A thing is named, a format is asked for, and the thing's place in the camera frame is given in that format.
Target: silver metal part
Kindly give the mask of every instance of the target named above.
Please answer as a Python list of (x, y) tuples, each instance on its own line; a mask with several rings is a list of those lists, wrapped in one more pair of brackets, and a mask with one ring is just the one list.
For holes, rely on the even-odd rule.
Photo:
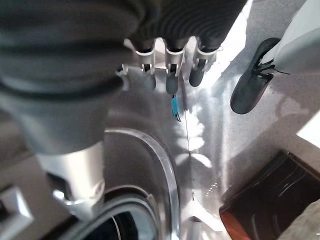
[(135, 51), (136, 54), (138, 55), (138, 61), (139, 61), (139, 66), (141, 68), (142, 72), (147, 72), (146, 66), (149, 65), (150, 68), (150, 74), (153, 75), (155, 74), (155, 49), (152, 49), (150, 52), (139, 52)]
[(130, 128), (107, 128), (104, 132), (133, 136), (146, 143), (154, 151), (155, 155), (160, 160), (168, 187), (171, 211), (171, 239), (180, 239), (180, 205), (178, 187), (174, 168), (164, 148), (153, 137), (139, 130)]
[(185, 56), (185, 49), (181, 51), (170, 51), (168, 48), (165, 48), (165, 66), (166, 66), (166, 73), (170, 73), (171, 66), (176, 65), (175, 76), (178, 77), (182, 63), (184, 61)]
[(201, 51), (197, 44), (193, 54), (193, 69), (196, 70), (198, 68), (199, 60), (202, 59), (205, 60), (203, 71), (207, 72), (211, 68), (211, 65), (217, 60), (217, 51), (218, 50), (214, 50), (211, 52)]
[(127, 64), (122, 64), (121, 65), (121, 70), (116, 71), (115, 74), (120, 77), (123, 81), (123, 86), (122, 90), (123, 91), (128, 91), (130, 88), (130, 81), (128, 77), (128, 65)]
[(7, 212), (0, 219), (0, 239), (14, 239), (34, 221), (34, 217), (22, 192), (16, 186), (0, 193), (0, 203), (0, 213), (1, 211)]
[(46, 172), (67, 182), (70, 192), (54, 189), (53, 196), (80, 220), (92, 219), (105, 190), (103, 144), (68, 154), (37, 154), (37, 159)]

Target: blue tag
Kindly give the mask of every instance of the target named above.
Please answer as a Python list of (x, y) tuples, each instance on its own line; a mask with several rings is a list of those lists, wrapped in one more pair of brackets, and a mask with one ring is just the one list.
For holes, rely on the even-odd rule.
[(171, 107), (172, 107), (172, 114), (173, 116), (176, 116), (177, 114), (179, 114), (178, 112), (178, 99), (177, 97), (173, 97), (171, 99)]

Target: robotic hand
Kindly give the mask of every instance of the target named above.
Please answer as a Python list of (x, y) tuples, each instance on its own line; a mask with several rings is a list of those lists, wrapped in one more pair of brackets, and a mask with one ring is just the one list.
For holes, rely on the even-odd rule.
[(154, 43), (165, 41), (166, 90), (174, 95), (185, 44), (196, 36), (190, 84), (198, 86), (246, 0), (2, 1), (0, 107), (19, 125), (52, 182), (82, 220), (103, 201), (108, 100), (121, 89), (130, 39), (156, 87)]

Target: gray floor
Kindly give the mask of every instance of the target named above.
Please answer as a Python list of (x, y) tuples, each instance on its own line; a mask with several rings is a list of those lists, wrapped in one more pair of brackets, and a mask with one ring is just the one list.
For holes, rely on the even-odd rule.
[[(230, 108), (234, 87), (257, 46), (267, 38), (281, 38), (304, 2), (254, 1), (246, 28), (244, 12), (201, 85), (186, 88), (193, 195), (199, 209), (204, 208), (198, 217), (209, 222), (203, 227), (204, 240), (230, 238), (220, 224), (220, 206), (279, 150), (294, 153), (320, 171), (320, 149), (296, 134), (320, 109), (319, 76), (278, 75), (253, 111), (238, 115)], [(226, 66), (219, 77), (217, 71)]]

